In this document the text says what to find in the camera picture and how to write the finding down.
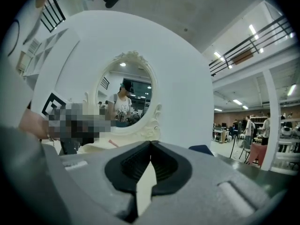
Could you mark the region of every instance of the ornate mirror frame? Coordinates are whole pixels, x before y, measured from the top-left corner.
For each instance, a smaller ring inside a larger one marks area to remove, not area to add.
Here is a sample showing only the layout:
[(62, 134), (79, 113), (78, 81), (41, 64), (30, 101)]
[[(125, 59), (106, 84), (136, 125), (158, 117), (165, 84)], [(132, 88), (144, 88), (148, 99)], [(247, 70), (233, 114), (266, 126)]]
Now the ornate mirror frame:
[(85, 93), (86, 99), (83, 101), (83, 103), (98, 106), (98, 84), (102, 81), (104, 75), (109, 71), (109, 69), (113, 65), (122, 61), (132, 61), (138, 63), (145, 69), (145, 71), (148, 72), (152, 84), (151, 103), (145, 115), (137, 123), (129, 127), (112, 127), (108, 137), (112, 138), (117, 136), (120, 138), (120, 136), (126, 136), (130, 137), (130, 142), (143, 140), (158, 140), (160, 138), (160, 127), (158, 119), (161, 114), (162, 108), (162, 105), (158, 100), (158, 81), (150, 64), (144, 59), (143, 56), (139, 55), (137, 51), (122, 53), (119, 56), (115, 57), (111, 62), (109, 62), (105, 66), (105, 69), (102, 69), (99, 72), (100, 79), (98, 79), (94, 83), (91, 91)]

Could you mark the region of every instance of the railing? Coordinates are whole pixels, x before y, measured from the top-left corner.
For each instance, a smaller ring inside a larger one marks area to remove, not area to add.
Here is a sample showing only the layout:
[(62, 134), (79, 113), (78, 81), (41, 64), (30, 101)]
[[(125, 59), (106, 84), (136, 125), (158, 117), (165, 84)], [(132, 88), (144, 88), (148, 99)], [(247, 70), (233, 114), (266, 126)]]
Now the railing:
[(66, 18), (56, 0), (53, 0), (53, 4), (49, 0), (47, 2), (48, 6), (44, 5), (45, 8), (42, 12), (41, 21), (48, 31), (52, 32)]
[(254, 53), (262, 53), (265, 47), (284, 39), (286, 36), (293, 36), (293, 29), (288, 20), (281, 16), (210, 63), (210, 75), (215, 76), (224, 69), (231, 69), (253, 57)]
[(109, 81), (104, 77), (101, 81), (101, 86), (104, 87), (107, 90), (108, 85), (109, 85)]

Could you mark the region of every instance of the black pants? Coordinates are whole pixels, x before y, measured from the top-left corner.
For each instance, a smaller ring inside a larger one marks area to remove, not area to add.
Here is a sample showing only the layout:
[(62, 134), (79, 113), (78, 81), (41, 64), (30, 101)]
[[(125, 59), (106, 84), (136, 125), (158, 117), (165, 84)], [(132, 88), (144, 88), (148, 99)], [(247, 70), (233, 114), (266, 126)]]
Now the black pants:
[(262, 145), (268, 145), (269, 138), (268, 137), (262, 137)]

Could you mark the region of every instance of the white wall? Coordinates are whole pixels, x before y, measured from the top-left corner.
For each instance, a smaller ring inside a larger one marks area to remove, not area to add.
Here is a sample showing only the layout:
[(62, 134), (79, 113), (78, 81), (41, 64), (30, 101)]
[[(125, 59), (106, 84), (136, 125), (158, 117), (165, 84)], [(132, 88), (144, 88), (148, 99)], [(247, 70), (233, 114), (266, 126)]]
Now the white wall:
[[(82, 101), (114, 57), (136, 50), (158, 81), (153, 95), (162, 105), (160, 140), (183, 147), (210, 145), (212, 82), (207, 60), (191, 44), (154, 22), (119, 12), (85, 11), (67, 19), (57, 32), (68, 27), (81, 41), (61, 71), (55, 87), (59, 94)], [(179, 95), (189, 101), (184, 112)]]

